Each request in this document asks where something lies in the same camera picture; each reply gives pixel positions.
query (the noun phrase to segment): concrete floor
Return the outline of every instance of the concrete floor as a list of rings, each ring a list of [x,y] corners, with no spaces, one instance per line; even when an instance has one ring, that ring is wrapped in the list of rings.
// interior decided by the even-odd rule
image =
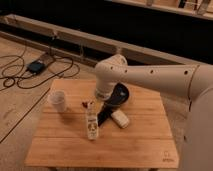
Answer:
[[[0,56],[8,54],[21,54],[24,47],[23,45],[0,38]],[[43,52],[27,48],[27,52],[24,55],[26,63],[31,62],[33,59],[39,57]],[[0,59],[0,66],[11,59]],[[81,68],[80,73],[74,78],[94,78],[93,69],[78,64]],[[60,69],[59,66],[51,66],[54,70]],[[45,71],[39,79],[32,80],[28,84],[35,84],[38,81],[50,76],[48,71]],[[23,114],[29,110],[29,108],[36,102],[37,99],[45,92],[51,85],[52,80],[44,85],[32,89],[21,90],[16,86],[8,90],[0,92],[0,140],[4,137],[8,131],[20,120]],[[33,134],[36,129],[37,122],[39,120],[42,105],[46,98],[43,98],[41,102],[18,124],[18,126],[12,131],[12,133],[0,144],[0,170],[1,171],[47,171],[47,168],[26,167],[24,160],[30,147]],[[183,130],[185,126],[186,117],[188,114],[188,103],[182,99],[162,94],[163,104],[165,106],[166,113],[171,125],[171,129],[174,135],[174,139],[177,145],[178,152],[181,149],[181,142],[183,139]],[[58,170],[82,170],[82,169],[68,169],[58,168]],[[130,169],[83,169],[83,170],[130,170]]]

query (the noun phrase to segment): cable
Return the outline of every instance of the cable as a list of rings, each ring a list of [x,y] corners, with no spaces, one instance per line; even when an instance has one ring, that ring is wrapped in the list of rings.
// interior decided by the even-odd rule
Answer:
[[[14,9],[13,9],[12,0],[9,1],[9,6],[10,6],[10,10],[11,10],[11,12],[12,12],[12,16],[13,16],[15,22],[16,22],[17,27],[20,28],[20,29],[22,29],[21,26],[20,26],[20,24],[19,24],[19,22],[18,22],[18,20],[16,19],[16,16],[14,15]],[[23,69],[24,69],[25,61],[24,61],[23,57],[24,57],[24,55],[25,55],[25,53],[26,53],[26,51],[27,51],[27,40],[26,40],[26,39],[23,39],[23,40],[24,40],[24,50],[23,50],[23,52],[21,53],[21,55],[5,55],[5,56],[1,56],[1,57],[0,57],[0,59],[3,59],[3,58],[14,58],[14,57],[15,57],[14,60],[8,62],[8,63],[5,64],[5,65],[0,66],[0,69],[3,69],[3,68],[4,68],[3,71],[1,72],[1,76],[2,76],[2,77],[0,77],[0,80],[2,80],[2,79],[4,80],[4,81],[3,81],[3,88],[0,89],[0,91],[4,91],[4,90],[6,90],[6,89],[8,89],[8,88],[10,88],[10,87],[12,87],[12,86],[14,86],[15,83],[16,83],[16,78],[19,78],[18,75],[19,75],[19,74],[23,71]],[[17,62],[18,60],[21,60],[21,61],[22,61],[22,64],[21,64],[21,65],[11,65],[11,64]],[[13,67],[20,67],[20,70],[18,70],[18,71],[17,71],[15,74],[13,74],[13,75],[6,75],[5,72],[6,72],[8,69],[11,69],[11,68],[13,68]]]
[[[4,82],[3,82],[3,86],[4,88],[10,88],[12,86],[14,86],[16,84],[16,79],[30,79],[32,78],[34,75],[30,75],[29,77],[17,77],[17,76],[13,76],[13,77],[4,77]]]
[[[11,128],[11,130],[0,140],[0,144],[13,132],[13,130],[23,121],[23,119],[35,108],[35,106],[45,97],[50,89],[46,90],[43,95],[34,103],[24,116]]]
[[[72,64],[72,66],[73,66],[73,60],[71,59],[71,58],[68,58],[68,57],[56,57],[56,56],[52,56],[54,59],[55,59],[55,63],[65,63],[65,64],[70,64],[69,62],[64,62],[64,61],[60,61],[60,59],[69,59],[69,60],[71,60],[71,64]],[[50,69],[50,67],[48,67],[47,68],[48,69],[48,71],[51,73],[51,74],[53,74],[53,75],[55,75],[56,73],[55,72],[53,72],[51,69]]]
[[[29,86],[29,87],[24,87],[24,86],[21,86],[21,85],[20,85],[20,83],[21,83],[23,80],[26,80],[26,78],[23,77],[24,74],[26,73],[26,72],[24,72],[24,73],[21,75],[21,77],[18,78],[18,81],[17,81],[17,83],[16,83],[17,86],[18,86],[20,89],[32,89],[32,88],[36,88],[36,87],[38,87],[38,86],[40,86],[40,85],[46,83],[48,80],[50,80],[50,79],[52,79],[52,78],[54,78],[54,77],[56,77],[56,76],[60,76],[62,73],[64,73],[64,72],[70,70],[73,66],[76,66],[76,67],[77,67],[76,73],[74,73],[73,75],[70,75],[70,76],[67,76],[67,77],[61,77],[61,78],[68,78],[68,77],[70,78],[70,77],[73,77],[73,76],[77,75],[77,74],[80,72],[80,67],[79,67],[78,65],[74,64],[74,62],[73,62],[72,59],[70,59],[70,58],[68,58],[68,57],[62,57],[61,59],[69,59],[69,60],[71,60],[71,63],[69,63],[69,62],[62,62],[62,63],[70,64],[70,66],[67,67],[66,69],[64,69],[64,70],[62,70],[62,71],[60,71],[60,72],[58,72],[58,73],[52,72],[53,75],[52,75],[51,77],[49,77],[49,78],[43,80],[42,82],[40,82],[40,83],[38,83],[38,84],[36,84],[36,85]]]

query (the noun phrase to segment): table surface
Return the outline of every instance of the table surface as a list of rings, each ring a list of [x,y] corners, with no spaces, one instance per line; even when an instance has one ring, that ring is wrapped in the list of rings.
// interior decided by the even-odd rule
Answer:
[[[130,125],[119,128],[108,119],[99,138],[87,139],[83,101],[94,99],[95,80],[56,79],[51,91],[66,93],[68,110],[59,114],[47,102],[26,157],[27,166],[177,168],[178,154],[160,94],[127,85],[121,107]]]

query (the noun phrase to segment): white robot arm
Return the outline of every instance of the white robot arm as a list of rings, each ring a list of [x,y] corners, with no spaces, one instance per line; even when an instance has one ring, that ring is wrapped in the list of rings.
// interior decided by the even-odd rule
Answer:
[[[128,66],[114,55],[95,67],[95,96],[106,100],[118,82],[191,100],[179,171],[213,170],[213,67],[211,65]]]

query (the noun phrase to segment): white cup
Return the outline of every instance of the white cup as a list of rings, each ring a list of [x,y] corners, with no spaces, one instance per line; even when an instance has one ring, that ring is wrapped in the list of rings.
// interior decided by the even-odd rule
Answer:
[[[66,96],[63,91],[53,91],[49,94],[47,99],[48,102],[57,110],[57,112],[62,113],[66,111]]]

